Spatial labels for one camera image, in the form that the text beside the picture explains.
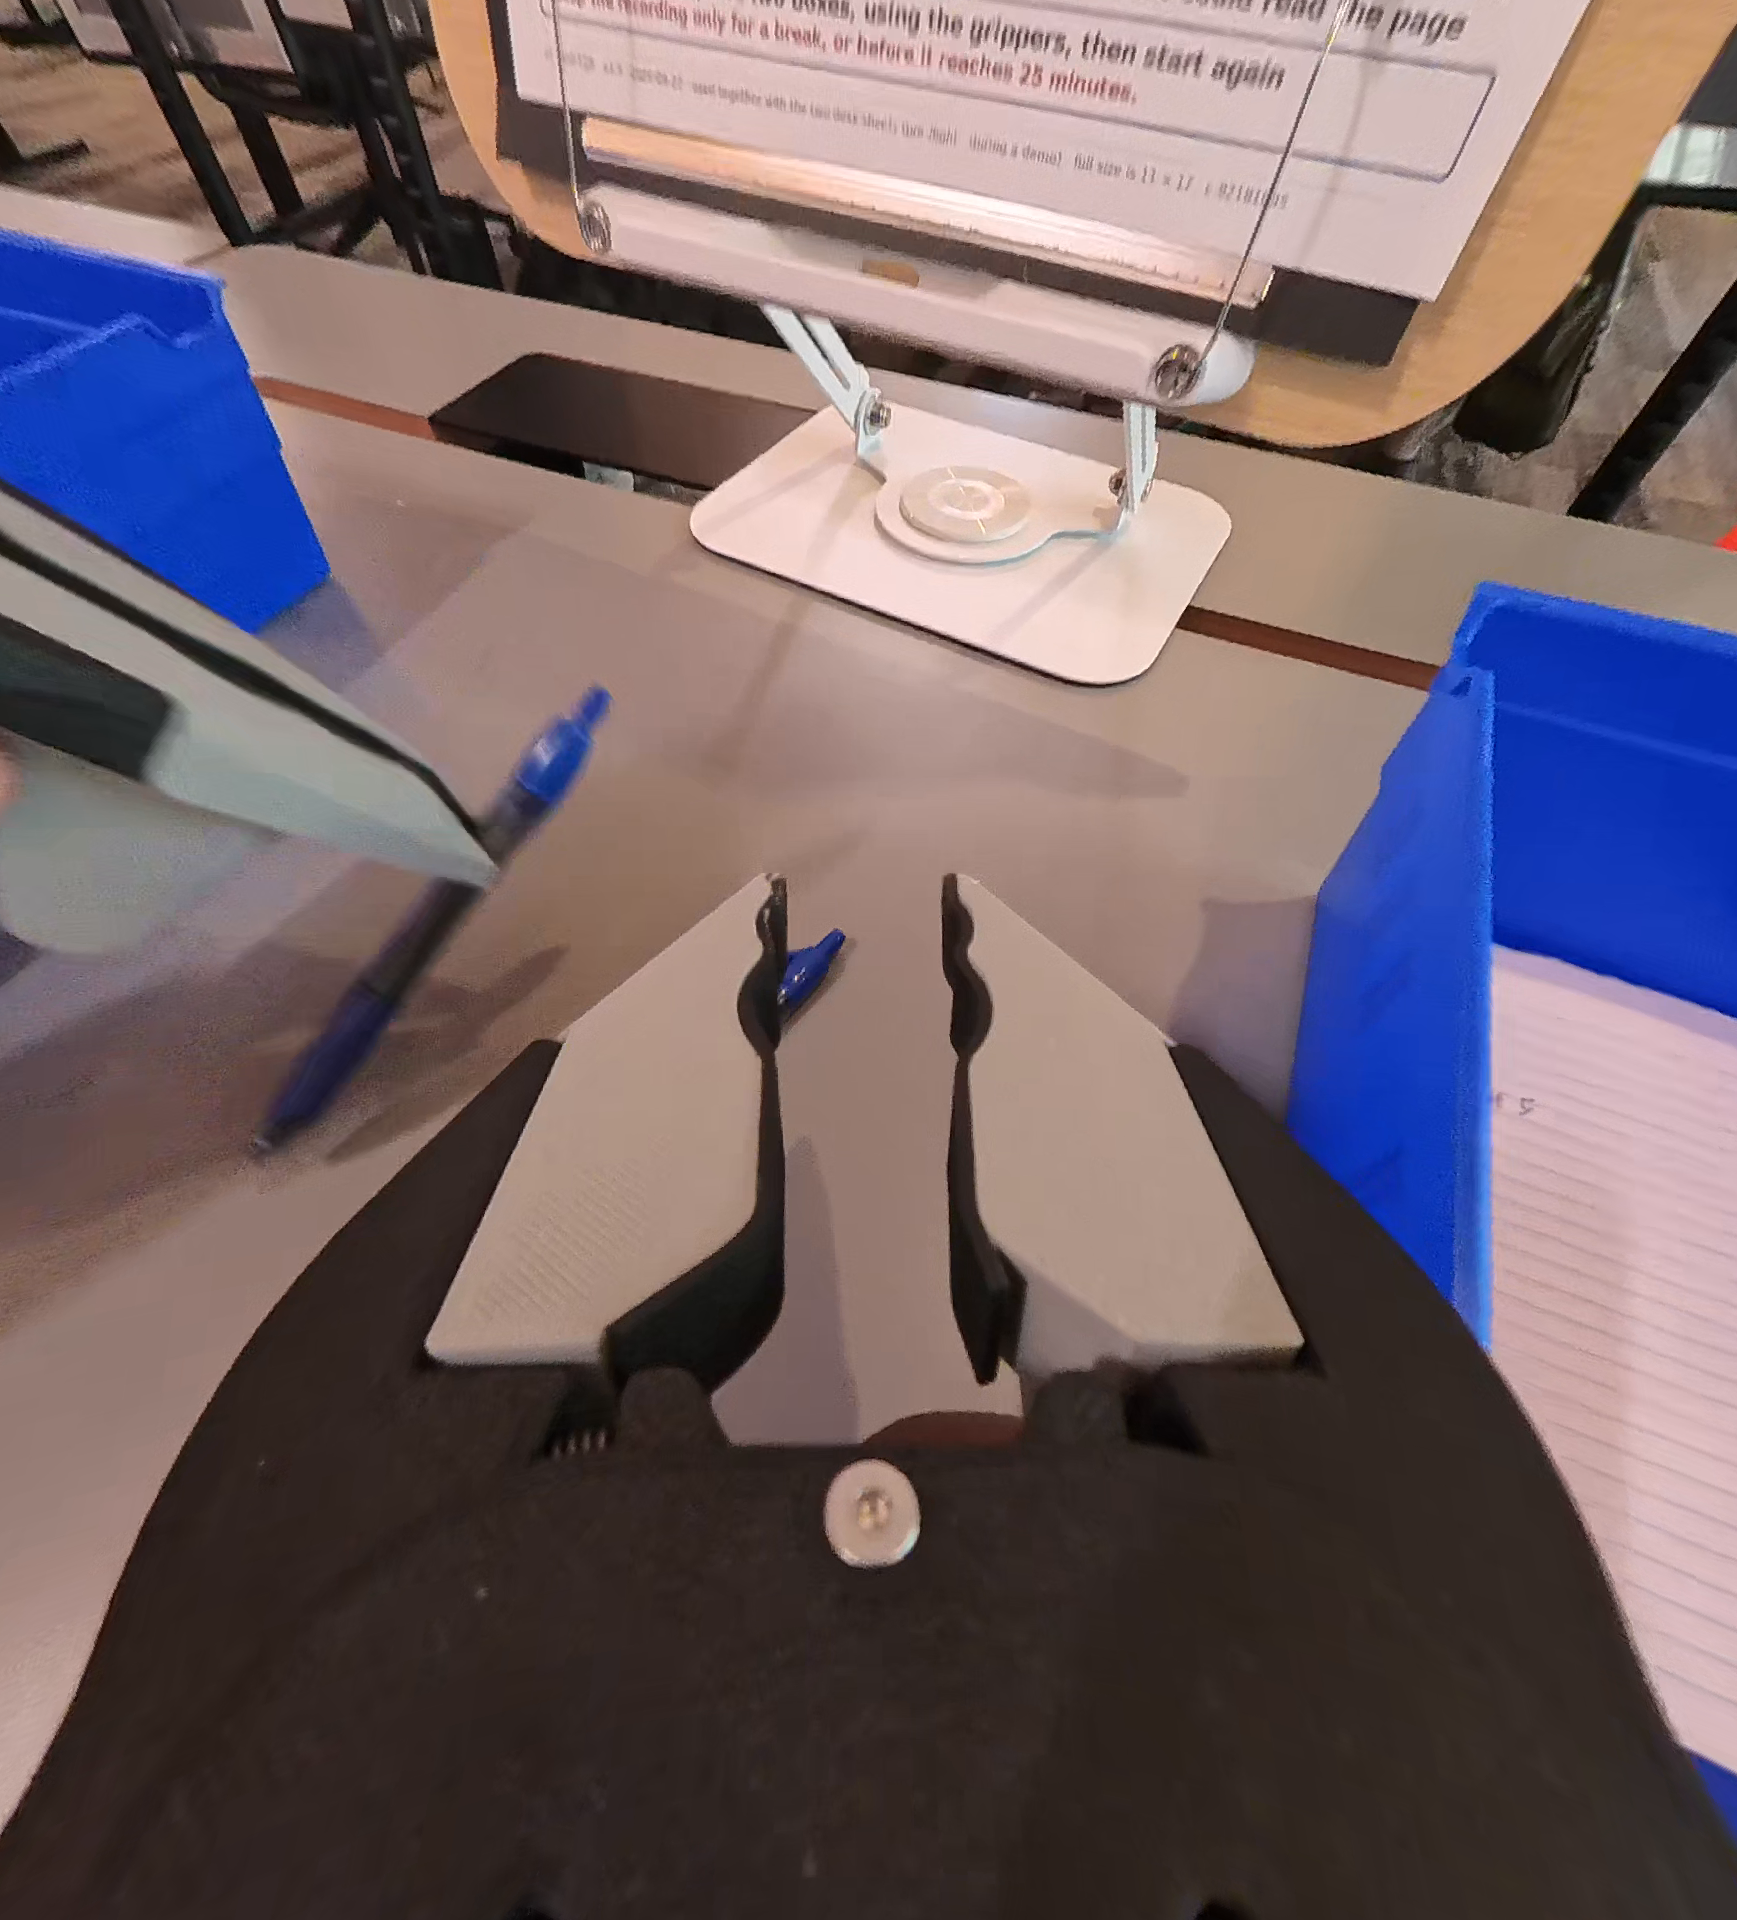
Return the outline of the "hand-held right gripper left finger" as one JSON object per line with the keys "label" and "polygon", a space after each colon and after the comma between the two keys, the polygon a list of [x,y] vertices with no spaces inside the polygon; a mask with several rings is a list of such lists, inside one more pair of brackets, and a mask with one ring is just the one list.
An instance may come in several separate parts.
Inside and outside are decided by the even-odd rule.
{"label": "hand-held right gripper left finger", "polygon": [[784,1306],[784,957],[761,874],[568,1026],[425,1358],[702,1388],[754,1358]]}

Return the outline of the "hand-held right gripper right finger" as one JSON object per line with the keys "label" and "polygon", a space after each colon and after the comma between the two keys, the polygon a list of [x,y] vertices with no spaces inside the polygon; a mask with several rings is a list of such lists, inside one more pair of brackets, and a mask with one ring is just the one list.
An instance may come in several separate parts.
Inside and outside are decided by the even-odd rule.
{"label": "hand-held right gripper right finger", "polygon": [[975,1378],[1297,1356],[1162,1029],[973,875],[942,877],[940,928],[948,1285]]}

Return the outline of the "blue plastic bin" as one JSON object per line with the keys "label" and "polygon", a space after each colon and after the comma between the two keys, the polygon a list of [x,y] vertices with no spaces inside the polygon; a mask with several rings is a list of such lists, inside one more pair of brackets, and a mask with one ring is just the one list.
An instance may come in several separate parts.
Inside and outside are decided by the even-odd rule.
{"label": "blue plastic bin", "polygon": [[[0,230],[0,618],[122,664],[168,592],[255,633],[328,574],[211,280]],[[175,789],[246,767],[249,710],[198,689]],[[311,692],[280,747],[328,746]]]}
{"label": "blue plastic bin", "polygon": [[1737,635],[1478,588],[1315,900],[1290,1127],[1486,1347],[1496,947],[1737,1020]]}

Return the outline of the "lined paper sheet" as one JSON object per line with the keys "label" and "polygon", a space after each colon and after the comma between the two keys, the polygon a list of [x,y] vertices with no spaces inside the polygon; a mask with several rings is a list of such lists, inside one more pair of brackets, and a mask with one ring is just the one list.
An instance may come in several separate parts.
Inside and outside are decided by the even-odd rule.
{"label": "lined paper sheet", "polygon": [[1737,1776],[1737,1020],[1502,945],[1491,989],[1491,1349]]}

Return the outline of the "grey desk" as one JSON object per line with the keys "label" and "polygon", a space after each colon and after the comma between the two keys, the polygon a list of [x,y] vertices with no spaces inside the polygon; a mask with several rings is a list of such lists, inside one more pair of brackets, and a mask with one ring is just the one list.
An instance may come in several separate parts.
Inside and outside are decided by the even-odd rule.
{"label": "grey desk", "polygon": [[330,582],[276,647],[481,801],[590,683],[586,780],[314,1138],[249,1138],[412,884],[255,856],[145,945],[0,936],[0,1823],[213,1384],[280,1292],[533,1037],[734,888],[848,950],[784,1044],[786,1299],[723,1393],[845,1441],[978,1391],[947,1306],[947,869],[1281,1105],[1312,898],[1502,582],[1737,631],[1737,554],[1237,444],[1167,445],[1232,533],[1132,683],[1053,683],[702,552],[657,496],[438,444],[519,356],[798,407],[776,347],[302,251],[207,264]]}

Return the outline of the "black phone on table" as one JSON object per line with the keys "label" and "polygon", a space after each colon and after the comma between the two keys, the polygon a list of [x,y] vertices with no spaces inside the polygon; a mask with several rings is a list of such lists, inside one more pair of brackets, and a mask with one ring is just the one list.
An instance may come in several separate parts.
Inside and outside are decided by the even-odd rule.
{"label": "black phone on table", "polygon": [[809,419],[802,403],[529,352],[425,422],[453,445],[574,475],[609,467],[710,492]]}

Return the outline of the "white document stand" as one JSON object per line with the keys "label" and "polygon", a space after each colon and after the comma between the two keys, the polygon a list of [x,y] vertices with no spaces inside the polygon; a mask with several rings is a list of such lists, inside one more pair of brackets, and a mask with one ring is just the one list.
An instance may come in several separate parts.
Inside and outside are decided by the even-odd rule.
{"label": "white document stand", "polygon": [[1586,4],[1476,228],[1384,365],[1186,327],[1014,277],[898,284],[852,251],[695,248],[664,207],[609,220],[497,151],[488,4],[431,4],[449,105],[491,179],[568,260],[761,308],[814,416],[690,512],[707,552],[1087,688],[1126,683],[1232,517],[1165,475],[1169,419],[1288,450],[1380,441],[1469,398],[1560,305],[1737,28],[1737,4]]}

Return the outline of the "black metal table frame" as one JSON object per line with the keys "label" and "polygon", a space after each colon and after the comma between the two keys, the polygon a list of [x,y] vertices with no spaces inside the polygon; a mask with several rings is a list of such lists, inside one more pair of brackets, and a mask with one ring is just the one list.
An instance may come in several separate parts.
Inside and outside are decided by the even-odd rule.
{"label": "black metal table frame", "polygon": [[[376,230],[417,276],[498,290],[508,214],[449,192],[407,73],[436,59],[423,4],[110,1],[72,13],[94,62],[148,84],[178,156],[230,248],[349,257]],[[355,185],[304,198],[276,128],[351,135]]]}

